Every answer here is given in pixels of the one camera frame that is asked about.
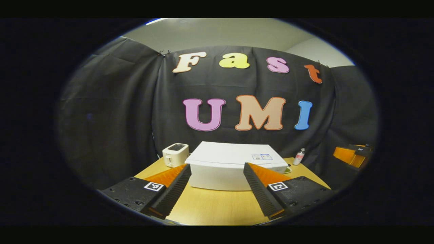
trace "wooden table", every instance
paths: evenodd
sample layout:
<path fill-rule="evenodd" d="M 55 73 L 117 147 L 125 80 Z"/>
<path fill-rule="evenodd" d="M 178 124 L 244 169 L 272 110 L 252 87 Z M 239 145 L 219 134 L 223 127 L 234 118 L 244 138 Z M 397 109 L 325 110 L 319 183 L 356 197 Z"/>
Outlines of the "wooden table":
<path fill-rule="evenodd" d="M 284 158 L 291 165 L 288 177 L 305 176 L 330 187 L 303 164 L 292 165 L 294 158 Z M 161 158 L 138 173 L 135 177 L 144 179 L 171 169 Z M 252 191 L 217 191 L 194 188 L 187 183 L 183 193 L 172 209 L 167 220 L 186 225 L 254 225 L 268 222 Z"/>

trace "label sticker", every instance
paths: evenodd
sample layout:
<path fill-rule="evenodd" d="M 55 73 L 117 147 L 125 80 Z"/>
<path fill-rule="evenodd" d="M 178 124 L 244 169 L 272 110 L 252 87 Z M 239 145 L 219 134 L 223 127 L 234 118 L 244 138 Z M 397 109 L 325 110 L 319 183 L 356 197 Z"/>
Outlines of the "label sticker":
<path fill-rule="evenodd" d="M 151 191 L 159 191 L 161 188 L 163 188 L 163 185 L 159 183 L 149 182 L 146 186 L 144 186 L 144 188 Z"/>
<path fill-rule="evenodd" d="M 270 188 L 273 191 L 280 191 L 280 190 L 288 188 L 283 182 L 277 182 L 277 183 L 269 184 L 268 186 L 270 186 Z"/>
<path fill-rule="evenodd" d="M 270 154 L 261 154 L 263 160 L 272 160 Z"/>
<path fill-rule="evenodd" d="M 261 154 L 252 154 L 253 160 L 262 160 Z"/>

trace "white toaster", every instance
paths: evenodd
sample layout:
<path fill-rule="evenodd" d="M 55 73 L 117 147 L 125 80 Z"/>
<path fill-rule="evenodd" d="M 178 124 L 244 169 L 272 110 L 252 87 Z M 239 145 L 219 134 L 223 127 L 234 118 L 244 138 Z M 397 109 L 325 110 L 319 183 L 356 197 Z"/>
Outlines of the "white toaster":
<path fill-rule="evenodd" d="M 172 144 L 163 149 L 164 164 L 172 168 L 183 165 L 188 157 L 188 154 L 189 150 L 187 144 Z"/>

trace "wall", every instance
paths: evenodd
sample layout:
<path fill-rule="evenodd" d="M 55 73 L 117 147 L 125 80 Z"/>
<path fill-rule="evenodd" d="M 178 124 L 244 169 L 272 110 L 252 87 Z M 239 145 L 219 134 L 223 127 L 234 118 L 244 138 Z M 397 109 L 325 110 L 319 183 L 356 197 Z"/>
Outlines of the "wall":
<path fill-rule="evenodd" d="M 340 51 L 319 38 L 311 38 L 299 43 L 286 51 L 321 64 L 328 65 L 330 68 L 338 66 L 353 66 L 353 62 Z"/>

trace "pink letter u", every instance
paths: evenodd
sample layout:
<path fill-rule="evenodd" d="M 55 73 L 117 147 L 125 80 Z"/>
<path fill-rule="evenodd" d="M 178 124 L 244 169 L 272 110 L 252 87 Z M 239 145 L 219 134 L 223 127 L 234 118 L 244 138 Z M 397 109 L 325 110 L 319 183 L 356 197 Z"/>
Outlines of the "pink letter u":
<path fill-rule="evenodd" d="M 211 121 L 202 123 L 199 121 L 199 105 L 202 104 L 200 99 L 185 99 L 185 118 L 188 126 L 198 131 L 213 131 L 220 126 L 221 107 L 226 104 L 223 99 L 210 99 L 208 104 L 211 105 Z"/>

